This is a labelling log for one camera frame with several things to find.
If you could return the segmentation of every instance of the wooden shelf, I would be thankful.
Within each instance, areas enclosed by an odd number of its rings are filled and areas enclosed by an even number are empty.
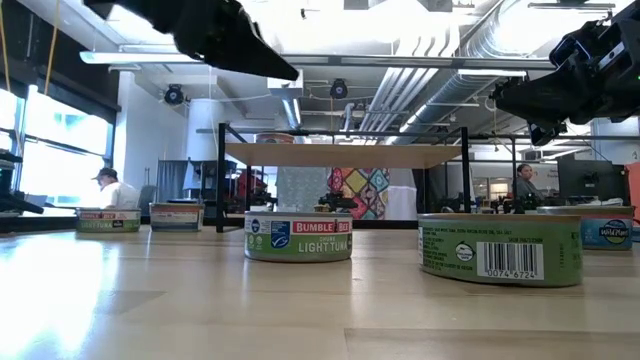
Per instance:
[[[227,154],[251,166],[428,169],[460,155],[459,146],[226,144]]]

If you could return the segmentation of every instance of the man in cap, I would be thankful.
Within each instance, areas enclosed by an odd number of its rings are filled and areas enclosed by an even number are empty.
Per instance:
[[[137,209],[140,193],[133,186],[118,181],[118,172],[103,168],[94,178],[100,184],[102,209]]]

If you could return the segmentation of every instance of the white shirt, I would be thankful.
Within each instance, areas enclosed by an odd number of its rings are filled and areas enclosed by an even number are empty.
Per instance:
[[[100,207],[115,209],[137,209],[140,193],[133,186],[115,182],[102,189],[100,193]]]

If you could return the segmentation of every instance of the black robotic arm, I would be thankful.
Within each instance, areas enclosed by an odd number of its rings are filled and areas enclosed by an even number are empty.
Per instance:
[[[84,0],[106,19],[120,5],[173,34],[178,51],[211,66],[296,80],[298,71],[271,49],[236,0]]]
[[[564,132],[566,119],[620,122],[640,113],[640,0],[611,19],[589,21],[565,35],[549,54],[556,70],[539,79],[511,78],[492,98],[529,123],[531,142],[544,145]]]

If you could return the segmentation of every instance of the white column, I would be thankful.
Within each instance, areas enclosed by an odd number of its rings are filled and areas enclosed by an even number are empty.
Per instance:
[[[224,105],[212,99],[193,99],[189,105],[187,157],[191,160],[218,159],[218,123],[224,121]],[[198,129],[213,129],[199,134]]]

